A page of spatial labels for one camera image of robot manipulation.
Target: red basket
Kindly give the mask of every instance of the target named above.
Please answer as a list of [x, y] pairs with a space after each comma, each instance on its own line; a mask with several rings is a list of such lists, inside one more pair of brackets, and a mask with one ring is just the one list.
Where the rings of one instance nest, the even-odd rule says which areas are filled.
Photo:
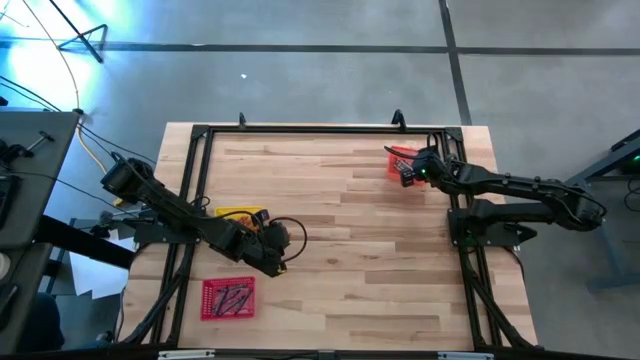
[[200, 320], [252, 318], [255, 285], [253, 276], [203, 280]]
[[[401, 152], [403, 154], [407, 154], [407, 155], [417, 155], [418, 154], [417, 150], [406, 148], [406, 147], [402, 147], [402, 146], [393, 145], [391, 148], [393, 150], [399, 151], [399, 152]], [[397, 160], [402, 160], [402, 161], [406, 162], [409, 165], [413, 164], [413, 160], [404, 159], [404, 158], [401, 158], [399, 156], [396, 156], [396, 155], [393, 155], [393, 154], [389, 153], [389, 163], [387, 164], [387, 176], [391, 180], [400, 182], [400, 173], [398, 172], [398, 170], [396, 170], [396, 167], [394, 165]], [[422, 186], [422, 185], [424, 185], [424, 181], [415, 180], [414, 184], [417, 185], [417, 186]]]

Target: white paper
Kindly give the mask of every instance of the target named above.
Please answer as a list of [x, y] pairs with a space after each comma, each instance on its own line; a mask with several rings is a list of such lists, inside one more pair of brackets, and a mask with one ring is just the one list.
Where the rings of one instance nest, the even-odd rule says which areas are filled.
[[[118, 230], [109, 231], [108, 241], [134, 251], [133, 238], [118, 240]], [[129, 278], [129, 272], [116, 266], [69, 253], [76, 295], [91, 291], [93, 299], [120, 293]]]

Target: concrete floor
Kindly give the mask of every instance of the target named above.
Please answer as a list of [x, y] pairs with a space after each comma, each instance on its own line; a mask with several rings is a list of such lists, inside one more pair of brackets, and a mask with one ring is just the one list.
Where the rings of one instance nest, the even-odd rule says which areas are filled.
[[[31, 3], [54, 37], [70, 36], [48, 2]], [[445, 44], [437, 0], [59, 4], [81, 29], [108, 23], [110, 41]], [[637, 1], [450, 0], [449, 7], [460, 46], [640, 47]], [[19, 1], [8, 14], [30, 27], [2, 19], [0, 35], [43, 37]], [[239, 111], [249, 121], [387, 123], [401, 108], [414, 124], [460, 124], [446, 55], [108, 52], [104, 65], [86, 54], [67, 58], [89, 126], [151, 157], [166, 122], [235, 121]], [[638, 57], [461, 56], [461, 67], [473, 124], [490, 127], [501, 171], [566, 179], [640, 124]], [[61, 108], [75, 107], [70, 80], [50, 44], [23, 41], [0, 50], [0, 73]], [[0, 94], [14, 105], [29, 105]], [[60, 178], [110, 201], [100, 177], [74, 141]], [[596, 194], [612, 208], [619, 237], [632, 242], [638, 221], [621, 207], [624, 192], [612, 186]], [[56, 186], [47, 213], [67, 220], [103, 209]], [[585, 282], [607, 273], [602, 244], [593, 234], [539, 229], [539, 237], [522, 246], [522, 259], [540, 344], [638, 358], [640, 287], [588, 292]], [[628, 248], [630, 256], [640, 250]], [[69, 347], [111, 327], [117, 309], [117, 300], [110, 299], [59, 303]], [[71, 311], [76, 308], [86, 311]]]

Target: wooden tabletop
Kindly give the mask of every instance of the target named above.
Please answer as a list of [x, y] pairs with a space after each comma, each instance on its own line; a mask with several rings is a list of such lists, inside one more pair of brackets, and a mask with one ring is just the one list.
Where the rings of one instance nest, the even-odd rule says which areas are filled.
[[[155, 176], [176, 193], [192, 125], [167, 124], [160, 150]], [[463, 127], [463, 133], [468, 161], [495, 171], [489, 129]], [[302, 221], [309, 244], [286, 274], [273, 279], [198, 245], [180, 347], [472, 349], [458, 254], [448, 237], [449, 198], [429, 187], [402, 188], [386, 177], [383, 145], [421, 148], [423, 135], [216, 134], [213, 145], [208, 212], [263, 206], [272, 217]], [[199, 166], [197, 161], [189, 199]], [[287, 254], [293, 254], [301, 231], [286, 225], [292, 235]], [[123, 336], [156, 300], [166, 252], [166, 245], [150, 246], [133, 264]], [[496, 302], [536, 343], [518, 264], [499, 248], [487, 248], [487, 259]], [[256, 277], [256, 316], [201, 321], [202, 280], [235, 276]], [[481, 306], [479, 311], [489, 339], [486, 313]], [[163, 338], [172, 313], [173, 301]]]

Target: yellow cable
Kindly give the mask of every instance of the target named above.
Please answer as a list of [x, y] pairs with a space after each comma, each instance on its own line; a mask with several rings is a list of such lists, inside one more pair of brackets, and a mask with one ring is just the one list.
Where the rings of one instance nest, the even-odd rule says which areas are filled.
[[[40, 24], [40, 27], [45, 32], [45, 34], [47, 34], [47, 37], [49, 38], [49, 40], [51, 41], [53, 46], [56, 48], [56, 50], [60, 54], [60, 57], [62, 58], [62, 61], [64, 61], [64, 64], [67, 67], [67, 70], [69, 71], [69, 75], [71, 76], [71, 81], [73, 82], [73, 88], [76, 91], [76, 107], [78, 109], [80, 109], [80, 94], [78, 92], [78, 85], [76, 84], [76, 78], [75, 78], [75, 76], [73, 76], [73, 72], [71, 71], [71, 67], [69, 66], [69, 63], [67, 62], [67, 59], [62, 54], [62, 51], [60, 51], [60, 48], [58, 48], [58, 45], [56, 45], [56, 42], [51, 37], [51, 34], [49, 34], [47, 29], [44, 27], [44, 25], [42, 25], [42, 22], [40, 21], [40, 19], [38, 19], [38, 16], [36, 15], [36, 13], [33, 12], [33, 9], [31, 9], [31, 6], [29, 6], [29, 4], [27, 4], [26, 0], [22, 0], [22, 2], [27, 7], [27, 9], [29, 9], [29, 12], [31, 13], [31, 15], [33, 15], [33, 17], [36, 19], [38, 24]], [[106, 174], [107, 173], [107, 168], [100, 161], [100, 159], [98, 159], [98, 157], [89, 149], [87, 144], [84, 143], [84, 140], [82, 139], [82, 132], [81, 132], [81, 129], [80, 129], [80, 125], [78, 125], [76, 127], [76, 136], [78, 137], [78, 141], [80, 141], [80, 145], [82, 145], [82, 148], [87, 152], [87, 154], [89, 154], [89, 156], [93, 159], [93, 161], [95, 161], [96, 164], [98, 164], [100, 169], [102, 169], [102, 172]]]

